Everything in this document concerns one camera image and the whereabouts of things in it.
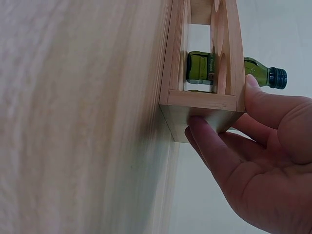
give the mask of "wall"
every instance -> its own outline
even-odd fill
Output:
[[[312,97],[312,2],[237,0],[244,55],[267,66],[285,68],[285,90],[276,94]],[[209,51],[209,30],[192,25],[189,50]],[[262,234],[227,204],[209,170],[189,144],[181,144],[170,234]]]

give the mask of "bottle label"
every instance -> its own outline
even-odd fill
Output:
[[[187,80],[191,84],[212,85],[215,77],[215,55],[199,51],[188,55]]]

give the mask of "finger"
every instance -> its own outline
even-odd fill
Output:
[[[214,178],[220,186],[224,185],[241,164],[239,156],[227,147],[203,118],[191,117],[189,126]]]
[[[205,163],[206,167],[208,167],[208,169],[209,169],[209,166],[208,166],[208,164],[207,164],[205,158],[203,157],[203,155],[202,155],[202,153],[201,153],[201,151],[200,151],[200,149],[199,149],[199,147],[198,147],[196,141],[194,140],[194,137],[193,137],[193,135],[192,135],[192,133],[191,133],[190,127],[187,127],[187,128],[185,129],[185,132],[184,132],[184,133],[185,133],[186,138],[189,140],[191,146],[195,149],[195,151],[196,151],[196,152],[198,153],[198,155],[200,156],[201,160],[203,160],[203,162]]]
[[[246,76],[245,105],[247,113],[258,122],[277,129],[291,110],[307,101],[307,97],[289,97],[262,92],[252,75]]]
[[[248,114],[244,114],[239,118],[233,127],[263,146],[267,145],[271,132],[276,131],[275,129],[259,123]]]
[[[254,161],[264,150],[256,142],[238,134],[224,133],[219,136],[229,148],[237,152],[246,161]]]

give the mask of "curved wooden bottle holder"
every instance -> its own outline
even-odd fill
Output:
[[[188,25],[208,24],[216,54],[214,94],[183,91]],[[203,116],[218,132],[244,113],[244,58],[236,0],[173,0],[159,104],[176,142],[188,142],[189,116]]]

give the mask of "bottle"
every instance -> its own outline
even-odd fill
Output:
[[[244,58],[245,74],[253,75],[260,87],[269,86],[274,89],[285,89],[287,73],[283,69],[268,68],[253,58]],[[187,58],[187,77],[190,84],[212,85],[215,75],[215,55],[192,51]]]

